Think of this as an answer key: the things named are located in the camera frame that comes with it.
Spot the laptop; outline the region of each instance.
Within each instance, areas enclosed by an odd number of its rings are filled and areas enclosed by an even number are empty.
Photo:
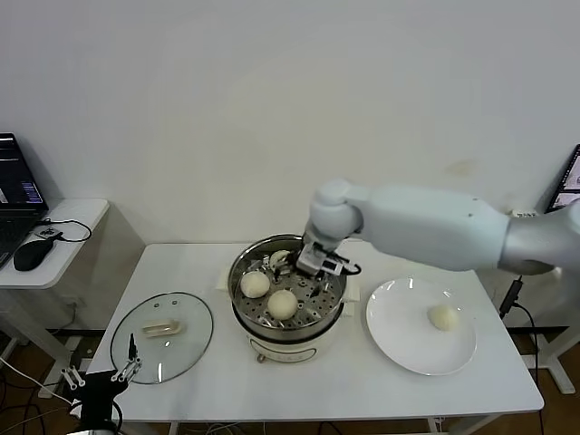
[[[14,134],[0,133],[0,267],[47,211]]]

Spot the glass lid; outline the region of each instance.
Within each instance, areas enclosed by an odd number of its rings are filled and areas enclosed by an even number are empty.
[[[208,306],[187,293],[157,295],[121,321],[111,341],[117,370],[127,363],[131,334],[142,366],[136,383],[162,383],[187,371],[208,348],[213,319]]]

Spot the white table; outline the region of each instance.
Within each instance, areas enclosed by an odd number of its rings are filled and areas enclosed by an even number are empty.
[[[90,229],[94,229],[102,219],[109,203],[105,199],[60,199],[49,202],[51,207],[46,218],[51,220],[75,219]],[[67,224],[57,226],[64,236],[70,239],[83,238],[86,229]],[[25,242],[37,239],[29,236]],[[44,261],[34,270],[19,272],[15,269],[14,261],[10,259],[0,268],[0,317],[18,333],[38,345],[55,361],[53,372],[60,371],[67,366],[71,358],[71,350],[46,332],[41,324],[34,320],[34,314],[28,313],[18,301],[18,292],[30,289],[45,289],[55,285],[63,276],[69,264],[73,261],[84,243],[56,242]],[[3,353],[3,357],[14,348],[16,340],[12,340]],[[46,382],[51,383],[53,375],[49,374]]]
[[[232,314],[227,293],[215,290],[223,270],[246,245],[151,245],[137,265],[95,354],[90,372],[112,368],[111,338],[142,301],[167,292],[200,296],[214,316],[206,354],[178,378],[132,384],[118,402],[126,421],[332,421],[471,416],[452,433],[468,434],[500,414],[535,411],[544,402],[475,273],[451,273],[346,243],[343,255],[362,265],[361,305],[337,325],[327,353],[298,364],[256,362]],[[372,341],[364,310],[372,290],[401,276],[417,276],[457,290],[473,315],[478,349],[449,376],[401,368]]]

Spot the wooden floor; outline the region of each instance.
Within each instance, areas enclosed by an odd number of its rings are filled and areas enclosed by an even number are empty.
[[[525,336],[514,337],[514,341],[522,353],[531,353],[532,343]],[[572,382],[580,390],[580,345],[564,354],[560,361],[570,375]],[[35,379],[43,379],[51,365],[51,359],[33,344],[18,347],[13,352],[10,363],[19,370],[26,372]],[[2,369],[2,374],[8,382],[20,386],[32,386],[32,383],[12,372],[7,367]],[[13,387],[0,386],[0,400],[5,394],[2,410],[0,411],[0,434],[23,434],[23,426],[17,426],[8,432],[4,430],[24,419],[24,407],[7,409],[25,405],[27,402],[36,404],[41,412],[58,410],[65,406],[65,403],[58,399],[50,400],[38,399],[37,390],[16,389]],[[562,395],[552,381],[547,371],[540,371],[541,391],[546,401],[544,408],[544,426],[546,435],[580,434],[580,396]],[[29,410],[28,417],[33,417],[36,411]],[[443,429],[447,429],[453,422],[452,419],[445,420]],[[76,420],[69,416],[65,410],[55,411],[44,417],[46,435],[63,435],[72,432],[76,425]],[[333,423],[343,435],[371,434],[371,433],[405,433],[428,431],[424,420],[402,420],[402,421],[337,421]],[[154,425],[159,435],[168,433],[169,425],[159,423]],[[207,430],[206,424],[182,424],[179,433],[203,435]],[[267,423],[267,435],[335,435],[338,432],[330,424],[325,424],[320,428],[319,422],[306,423]],[[33,420],[26,425],[24,435],[41,434],[42,428],[39,420]],[[233,434],[240,434],[240,430],[246,435],[264,435],[262,423],[242,423],[232,428]],[[212,432],[214,435],[228,433],[226,430]],[[537,413],[517,414],[500,417],[488,426],[477,432],[477,435],[512,435],[516,433],[534,435],[540,434],[539,418]]]

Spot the white plate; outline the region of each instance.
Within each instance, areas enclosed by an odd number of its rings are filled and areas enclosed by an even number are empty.
[[[443,332],[427,311],[434,305],[459,311],[459,325]],[[416,278],[403,278],[377,288],[366,305],[372,338],[393,361],[416,373],[450,374],[463,368],[477,348],[473,324],[452,292]]]

